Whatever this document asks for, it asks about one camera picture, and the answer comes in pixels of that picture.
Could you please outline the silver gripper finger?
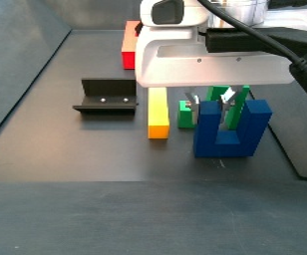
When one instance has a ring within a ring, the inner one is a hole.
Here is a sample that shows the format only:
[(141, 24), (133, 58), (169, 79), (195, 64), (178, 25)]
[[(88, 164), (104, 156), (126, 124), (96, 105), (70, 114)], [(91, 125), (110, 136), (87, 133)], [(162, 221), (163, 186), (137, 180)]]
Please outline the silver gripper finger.
[(226, 126), (227, 129), (235, 129), (237, 127), (241, 110), (240, 94), (240, 87), (229, 87), (218, 99), (221, 109), (221, 123)]
[(198, 110), (199, 110), (199, 97), (191, 92), (185, 94), (186, 96), (186, 106), (191, 111), (191, 122), (195, 124), (198, 119)]

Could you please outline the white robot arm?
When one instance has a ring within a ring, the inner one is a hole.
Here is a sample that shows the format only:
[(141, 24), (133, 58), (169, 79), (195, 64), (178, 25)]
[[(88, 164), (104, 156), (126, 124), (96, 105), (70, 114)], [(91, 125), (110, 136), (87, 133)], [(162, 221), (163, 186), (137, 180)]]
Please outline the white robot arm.
[(141, 86), (288, 84), (307, 92), (307, 0), (143, 0), (135, 52)]

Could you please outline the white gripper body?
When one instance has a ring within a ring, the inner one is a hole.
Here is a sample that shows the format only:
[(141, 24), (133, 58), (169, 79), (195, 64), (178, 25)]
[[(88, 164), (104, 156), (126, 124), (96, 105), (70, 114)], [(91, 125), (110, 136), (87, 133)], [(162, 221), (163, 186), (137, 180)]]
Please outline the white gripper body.
[(141, 86), (269, 85), (293, 81), (289, 61), (264, 53), (209, 53), (198, 31), (209, 11), (195, 0), (141, 3), (141, 30), (135, 52), (135, 76)]

